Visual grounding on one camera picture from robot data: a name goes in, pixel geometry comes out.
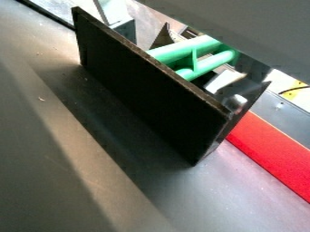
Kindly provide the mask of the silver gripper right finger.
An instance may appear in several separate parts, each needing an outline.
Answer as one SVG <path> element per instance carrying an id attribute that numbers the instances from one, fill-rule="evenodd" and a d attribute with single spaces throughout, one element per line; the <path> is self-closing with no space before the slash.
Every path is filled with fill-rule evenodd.
<path id="1" fill-rule="evenodd" d="M 264 93 L 270 82 L 265 81 L 272 68 L 242 55 L 233 68 L 226 68 L 203 85 L 203 90 L 229 108 L 241 112 Z"/>

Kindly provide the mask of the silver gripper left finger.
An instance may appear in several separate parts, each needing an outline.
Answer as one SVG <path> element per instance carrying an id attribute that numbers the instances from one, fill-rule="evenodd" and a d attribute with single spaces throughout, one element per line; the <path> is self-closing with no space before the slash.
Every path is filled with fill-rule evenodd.
<path id="1" fill-rule="evenodd" d="M 125 0 L 94 0 L 105 24 L 133 43 L 137 42 L 137 22 L 129 14 Z"/>

